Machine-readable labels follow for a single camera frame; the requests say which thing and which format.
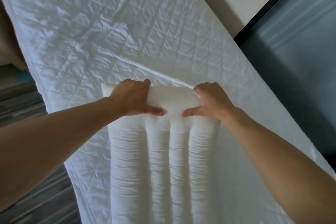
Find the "person's right hand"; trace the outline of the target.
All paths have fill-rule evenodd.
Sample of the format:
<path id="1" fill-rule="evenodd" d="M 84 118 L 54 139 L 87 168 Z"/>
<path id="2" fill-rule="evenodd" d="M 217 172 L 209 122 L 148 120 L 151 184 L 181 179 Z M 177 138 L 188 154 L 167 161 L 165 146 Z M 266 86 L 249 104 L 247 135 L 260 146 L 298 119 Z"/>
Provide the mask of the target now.
<path id="1" fill-rule="evenodd" d="M 203 107 L 204 117 L 220 120 L 224 123 L 236 118 L 237 108 L 218 83 L 201 83 L 194 89 L 201 98 L 200 106 Z"/>

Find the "person's left hand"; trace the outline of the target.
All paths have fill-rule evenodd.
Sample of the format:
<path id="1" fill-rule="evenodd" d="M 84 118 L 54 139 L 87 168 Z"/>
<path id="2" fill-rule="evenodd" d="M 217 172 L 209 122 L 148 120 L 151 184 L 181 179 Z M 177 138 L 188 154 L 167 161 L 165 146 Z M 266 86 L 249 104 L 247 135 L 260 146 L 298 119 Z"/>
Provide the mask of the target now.
<path id="1" fill-rule="evenodd" d="M 115 86 L 109 95 L 119 117 L 146 114 L 151 81 L 126 79 Z"/>

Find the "white channelled pillow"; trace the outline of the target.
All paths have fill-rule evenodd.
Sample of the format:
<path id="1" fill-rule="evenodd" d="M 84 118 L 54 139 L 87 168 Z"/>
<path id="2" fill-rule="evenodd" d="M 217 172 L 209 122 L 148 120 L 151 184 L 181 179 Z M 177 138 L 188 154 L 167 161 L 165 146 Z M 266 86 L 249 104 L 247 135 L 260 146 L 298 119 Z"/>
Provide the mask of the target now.
<path id="1" fill-rule="evenodd" d="M 182 117 L 201 98 L 188 87 L 152 86 L 163 116 L 124 116 L 107 126 L 111 224 L 219 224 L 211 178 L 220 122 Z"/>

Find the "person's right forearm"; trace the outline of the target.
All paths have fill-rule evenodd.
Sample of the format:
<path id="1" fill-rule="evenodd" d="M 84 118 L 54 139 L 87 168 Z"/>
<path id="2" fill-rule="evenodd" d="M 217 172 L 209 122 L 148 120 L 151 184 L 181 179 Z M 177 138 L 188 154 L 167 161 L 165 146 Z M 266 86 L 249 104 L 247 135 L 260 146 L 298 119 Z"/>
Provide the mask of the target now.
<path id="1" fill-rule="evenodd" d="M 275 201 L 295 224 L 336 224 L 336 180 L 240 108 L 221 110 Z"/>

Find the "person's left forearm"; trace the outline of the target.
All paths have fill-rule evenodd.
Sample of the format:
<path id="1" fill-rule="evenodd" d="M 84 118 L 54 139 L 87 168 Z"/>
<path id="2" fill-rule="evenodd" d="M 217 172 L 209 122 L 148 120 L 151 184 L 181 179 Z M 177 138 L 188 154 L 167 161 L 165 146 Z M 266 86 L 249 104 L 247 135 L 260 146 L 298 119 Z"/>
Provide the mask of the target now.
<path id="1" fill-rule="evenodd" d="M 59 168 L 94 134 L 125 115 L 106 97 L 0 129 L 0 210 Z"/>

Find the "white quilted mattress pad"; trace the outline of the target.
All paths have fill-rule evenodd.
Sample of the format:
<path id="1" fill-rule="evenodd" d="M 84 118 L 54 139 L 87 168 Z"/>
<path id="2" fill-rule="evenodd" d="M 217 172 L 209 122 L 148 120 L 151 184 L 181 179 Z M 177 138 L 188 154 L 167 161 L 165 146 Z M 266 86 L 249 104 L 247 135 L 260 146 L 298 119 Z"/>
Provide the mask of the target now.
<path id="1" fill-rule="evenodd" d="M 193 89 L 217 82 L 250 117 L 336 174 L 204 0 L 2 0 L 48 113 L 101 99 L 127 78 Z M 220 125 L 211 178 L 219 224 L 288 224 Z M 111 224 L 107 127 L 66 162 L 82 223 Z"/>

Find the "black framed glass door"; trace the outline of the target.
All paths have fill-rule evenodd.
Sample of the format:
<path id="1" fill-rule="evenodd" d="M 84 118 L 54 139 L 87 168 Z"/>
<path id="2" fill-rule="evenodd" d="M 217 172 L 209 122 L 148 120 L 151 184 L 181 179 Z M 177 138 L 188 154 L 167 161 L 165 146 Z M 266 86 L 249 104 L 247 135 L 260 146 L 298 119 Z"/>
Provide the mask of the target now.
<path id="1" fill-rule="evenodd" d="M 336 0 L 278 0 L 238 43 L 336 170 Z"/>

